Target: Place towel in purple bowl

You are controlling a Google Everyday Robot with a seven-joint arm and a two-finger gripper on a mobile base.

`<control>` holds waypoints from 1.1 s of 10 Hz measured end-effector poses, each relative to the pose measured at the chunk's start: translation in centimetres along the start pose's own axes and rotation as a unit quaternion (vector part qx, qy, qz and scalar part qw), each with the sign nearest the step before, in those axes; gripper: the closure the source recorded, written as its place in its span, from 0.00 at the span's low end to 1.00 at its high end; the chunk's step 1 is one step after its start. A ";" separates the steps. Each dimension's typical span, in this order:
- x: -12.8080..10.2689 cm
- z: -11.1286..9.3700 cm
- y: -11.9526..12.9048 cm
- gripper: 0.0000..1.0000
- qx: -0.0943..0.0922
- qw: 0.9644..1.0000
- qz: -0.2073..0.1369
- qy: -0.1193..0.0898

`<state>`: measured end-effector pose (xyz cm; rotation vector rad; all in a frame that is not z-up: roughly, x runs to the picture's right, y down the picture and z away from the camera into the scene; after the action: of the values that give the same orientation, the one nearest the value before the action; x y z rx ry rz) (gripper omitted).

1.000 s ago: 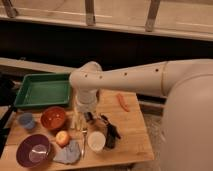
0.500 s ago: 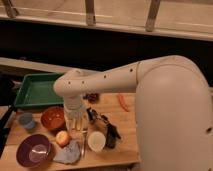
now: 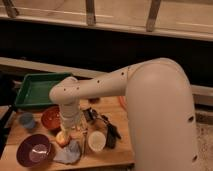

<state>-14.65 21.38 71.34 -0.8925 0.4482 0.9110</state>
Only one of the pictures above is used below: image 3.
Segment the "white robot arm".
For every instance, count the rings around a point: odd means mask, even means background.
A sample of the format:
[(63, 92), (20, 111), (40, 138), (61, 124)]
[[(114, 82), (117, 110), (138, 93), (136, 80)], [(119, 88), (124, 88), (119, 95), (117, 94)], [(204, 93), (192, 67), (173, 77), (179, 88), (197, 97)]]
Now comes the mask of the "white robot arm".
[(87, 81), (68, 77), (49, 92), (64, 132), (80, 99), (119, 95), (127, 102), (134, 171), (200, 171), (192, 89), (175, 61), (149, 60)]

